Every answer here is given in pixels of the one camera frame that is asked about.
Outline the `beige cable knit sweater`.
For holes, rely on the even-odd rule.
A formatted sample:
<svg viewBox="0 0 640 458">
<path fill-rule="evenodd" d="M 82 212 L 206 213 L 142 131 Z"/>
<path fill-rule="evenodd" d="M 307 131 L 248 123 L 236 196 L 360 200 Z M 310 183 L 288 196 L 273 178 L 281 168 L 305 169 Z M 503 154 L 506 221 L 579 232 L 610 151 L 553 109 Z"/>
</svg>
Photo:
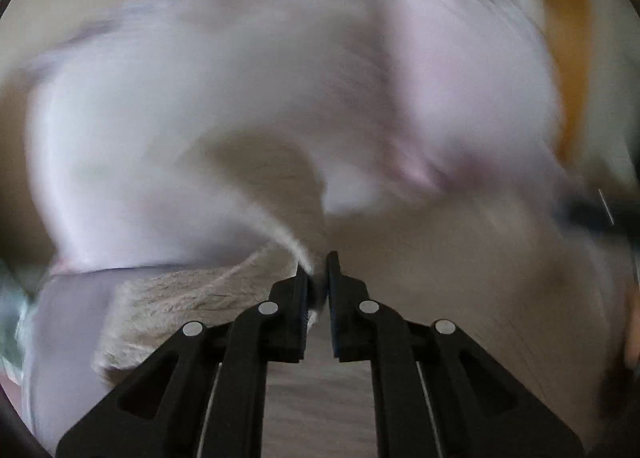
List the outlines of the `beige cable knit sweater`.
<svg viewBox="0 0 640 458">
<path fill-rule="evenodd" d="M 92 363 L 109 386 L 185 323 L 223 325 L 266 300 L 271 286 L 296 270 L 311 279 L 312 318 L 326 300 L 324 186 L 302 149 L 270 135 L 240 135 L 201 143 L 183 155 L 180 165 L 207 191 L 221 190 L 226 212 L 266 240 L 231 266 L 168 271 L 119 285 Z"/>
</svg>

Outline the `lavender bed sheet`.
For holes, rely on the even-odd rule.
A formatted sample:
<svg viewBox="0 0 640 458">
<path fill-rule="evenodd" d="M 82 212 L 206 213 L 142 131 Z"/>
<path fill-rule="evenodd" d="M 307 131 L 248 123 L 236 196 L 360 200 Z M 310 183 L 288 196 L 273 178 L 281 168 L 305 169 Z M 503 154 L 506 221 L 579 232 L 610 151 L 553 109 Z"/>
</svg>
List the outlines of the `lavender bed sheet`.
<svg viewBox="0 0 640 458">
<path fill-rule="evenodd" d="M 91 363 L 116 285 L 157 273 L 138 268 L 58 275 L 43 286 L 28 329 L 23 418 L 48 452 L 106 394 Z"/>
</svg>

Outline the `pink floral right pillow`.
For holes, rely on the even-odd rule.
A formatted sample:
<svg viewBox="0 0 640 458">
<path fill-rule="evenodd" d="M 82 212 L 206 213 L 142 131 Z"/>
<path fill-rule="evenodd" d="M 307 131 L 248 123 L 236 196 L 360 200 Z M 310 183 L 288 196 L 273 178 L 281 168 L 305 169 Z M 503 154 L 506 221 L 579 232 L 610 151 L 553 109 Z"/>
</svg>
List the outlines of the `pink floral right pillow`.
<svg viewBox="0 0 640 458">
<path fill-rule="evenodd" d="M 398 184 L 550 207 L 566 184 L 553 153 L 561 105 L 536 25 L 510 0 L 383 0 L 382 13 Z"/>
</svg>

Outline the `pink floral pillow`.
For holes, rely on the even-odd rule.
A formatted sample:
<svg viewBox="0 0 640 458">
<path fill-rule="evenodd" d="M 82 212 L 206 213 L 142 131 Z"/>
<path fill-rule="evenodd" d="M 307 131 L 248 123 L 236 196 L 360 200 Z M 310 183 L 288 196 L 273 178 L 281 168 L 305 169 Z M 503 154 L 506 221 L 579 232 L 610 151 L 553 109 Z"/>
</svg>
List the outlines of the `pink floral pillow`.
<svg viewBox="0 0 640 458">
<path fill-rule="evenodd" d="M 294 147 L 330 213 L 381 186 L 396 115 L 383 0 L 140 0 L 29 67 L 32 192 L 71 270 L 232 264 L 262 236 L 217 148 Z"/>
<path fill-rule="evenodd" d="M 550 207 L 566 184 L 553 153 L 561 105 L 536 25 L 510 0 L 383 0 L 382 13 L 398 184 Z"/>
</svg>

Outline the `pink floral left pillow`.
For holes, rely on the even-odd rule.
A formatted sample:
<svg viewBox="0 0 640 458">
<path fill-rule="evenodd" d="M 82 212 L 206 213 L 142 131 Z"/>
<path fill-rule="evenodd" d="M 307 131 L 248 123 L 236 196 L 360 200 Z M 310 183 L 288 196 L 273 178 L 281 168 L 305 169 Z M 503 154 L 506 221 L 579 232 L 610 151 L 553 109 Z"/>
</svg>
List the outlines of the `pink floral left pillow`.
<svg viewBox="0 0 640 458">
<path fill-rule="evenodd" d="M 71 270 L 232 264 L 262 236 L 217 148 L 294 147 L 330 213 L 381 186 L 396 115 L 383 0 L 140 0 L 29 67 L 32 192 Z"/>
</svg>

